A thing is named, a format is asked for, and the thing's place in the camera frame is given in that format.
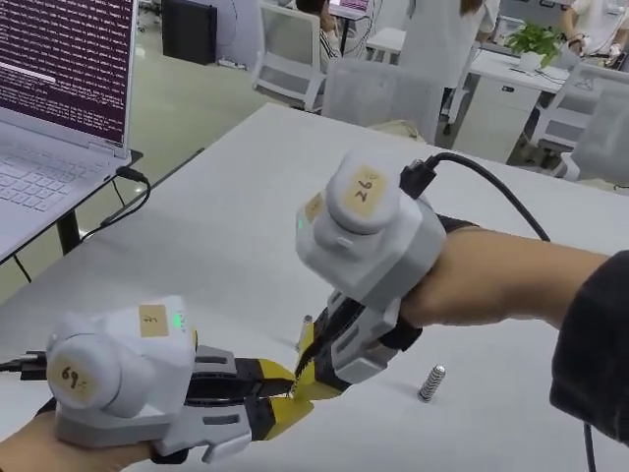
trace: laptop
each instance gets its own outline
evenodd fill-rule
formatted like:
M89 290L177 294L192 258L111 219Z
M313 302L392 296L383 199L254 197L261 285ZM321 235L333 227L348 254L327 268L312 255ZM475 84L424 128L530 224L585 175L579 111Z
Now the laptop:
M0 261L131 162L137 6L0 2Z
M330 0L330 14L348 20L361 20L367 15L370 0Z

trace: laptop keyboard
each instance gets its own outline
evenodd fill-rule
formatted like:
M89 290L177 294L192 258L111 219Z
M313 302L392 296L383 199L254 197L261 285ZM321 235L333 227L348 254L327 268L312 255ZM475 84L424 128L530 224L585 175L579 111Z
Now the laptop keyboard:
M103 169L101 164L77 165L49 152L16 145L0 155L0 203L48 211Z

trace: green plant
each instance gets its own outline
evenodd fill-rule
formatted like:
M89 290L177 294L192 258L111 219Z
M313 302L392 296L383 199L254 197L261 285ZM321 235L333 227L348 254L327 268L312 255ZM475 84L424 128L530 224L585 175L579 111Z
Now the green plant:
M526 22L523 28L509 36L506 45L516 54L525 52L540 54L543 56L542 67L546 67L559 54L561 33Z

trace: white cabinet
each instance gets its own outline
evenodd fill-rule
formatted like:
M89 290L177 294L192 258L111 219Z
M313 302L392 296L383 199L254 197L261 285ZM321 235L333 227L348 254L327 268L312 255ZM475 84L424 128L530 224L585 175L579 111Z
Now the white cabinet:
M539 98L538 90L481 78L454 150L506 163Z

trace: label sticker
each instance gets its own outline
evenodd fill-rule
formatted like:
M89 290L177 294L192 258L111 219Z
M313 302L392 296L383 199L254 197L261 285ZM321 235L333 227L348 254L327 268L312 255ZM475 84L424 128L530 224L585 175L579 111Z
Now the label sticker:
M140 305L141 337L165 337L168 335L168 319L164 305Z
M371 217L382 200L387 181L385 175L363 165L352 177L350 188L343 199L345 205L364 218Z
M321 193L316 194L312 200L306 204L306 219L309 223L315 221L316 217L323 211L323 196Z
M55 359L47 376L51 382L82 404L88 404L97 389L92 376L65 356Z

